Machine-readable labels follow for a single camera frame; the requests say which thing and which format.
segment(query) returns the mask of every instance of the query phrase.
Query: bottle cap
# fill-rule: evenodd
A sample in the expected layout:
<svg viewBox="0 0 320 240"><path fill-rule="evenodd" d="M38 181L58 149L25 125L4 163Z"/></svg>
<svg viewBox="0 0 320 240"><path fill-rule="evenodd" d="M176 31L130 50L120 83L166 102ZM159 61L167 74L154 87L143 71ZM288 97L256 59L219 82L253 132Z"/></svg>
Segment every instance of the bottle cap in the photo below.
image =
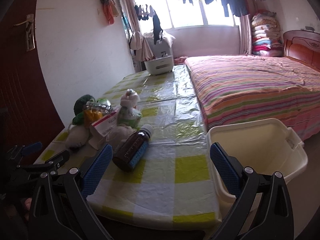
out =
<svg viewBox="0 0 320 240"><path fill-rule="evenodd" d="M153 127L150 124L144 124L142 125L140 131L146 132L148 134L149 138L153 135Z"/></svg>

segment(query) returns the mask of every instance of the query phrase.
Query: plastic table cover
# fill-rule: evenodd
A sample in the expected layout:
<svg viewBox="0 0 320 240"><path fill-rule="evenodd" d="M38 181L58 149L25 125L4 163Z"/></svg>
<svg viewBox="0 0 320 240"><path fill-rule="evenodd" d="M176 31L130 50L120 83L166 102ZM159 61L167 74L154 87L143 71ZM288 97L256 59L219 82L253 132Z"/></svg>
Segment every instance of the plastic table cover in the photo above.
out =
<svg viewBox="0 0 320 240"><path fill-rule="evenodd" d="M141 98L139 126L154 127L149 147L133 172L110 163L95 193L87 197L104 217L154 229L206 229L220 221L219 201L210 170L200 108L185 66L150 76L140 72L125 77L104 93L113 106L129 88ZM43 163L65 149L64 129L40 155ZM80 167L96 153L88 143L59 169Z"/></svg>

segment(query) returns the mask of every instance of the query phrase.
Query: wooden door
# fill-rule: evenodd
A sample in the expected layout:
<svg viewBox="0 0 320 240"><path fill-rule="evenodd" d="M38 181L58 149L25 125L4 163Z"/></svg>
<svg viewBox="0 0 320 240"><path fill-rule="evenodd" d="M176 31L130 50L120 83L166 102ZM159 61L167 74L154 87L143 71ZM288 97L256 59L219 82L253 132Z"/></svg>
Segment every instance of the wooden door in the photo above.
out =
<svg viewBox="0 0 320 240"><path fill-rule="evenodd" d="M8 110L4 150L36 141L44 149L64 128L44 82L37 48L26 51L26 24L13 26L28 14L36 15L36 1L14 0L0 22L0 109Z"/></svg>

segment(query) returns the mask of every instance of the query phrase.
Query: wooden headboard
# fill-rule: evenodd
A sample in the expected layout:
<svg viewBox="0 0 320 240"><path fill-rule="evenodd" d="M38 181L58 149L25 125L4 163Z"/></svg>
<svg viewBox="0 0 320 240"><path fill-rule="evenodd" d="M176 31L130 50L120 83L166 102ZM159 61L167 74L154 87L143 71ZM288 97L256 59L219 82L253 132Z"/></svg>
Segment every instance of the wooden headboard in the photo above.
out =
<svg viewBox="0 0 320 240"><path fill-rule="evenodd" d="M320 72L320 34L288 31L283 34L284 56Z"/></svg>

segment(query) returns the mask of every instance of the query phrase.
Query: stacked quilt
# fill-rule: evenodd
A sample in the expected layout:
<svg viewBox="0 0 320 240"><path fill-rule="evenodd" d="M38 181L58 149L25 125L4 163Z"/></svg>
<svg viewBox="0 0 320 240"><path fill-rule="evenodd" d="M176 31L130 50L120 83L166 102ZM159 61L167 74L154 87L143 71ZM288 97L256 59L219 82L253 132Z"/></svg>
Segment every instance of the stacked quilt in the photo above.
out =
<svg viewBox="0 0 320 240"><path fill-rule="evenodd" d="M265 57L282 57L280 26L276 13L260 10L252 18L252 53Z"/></svg>

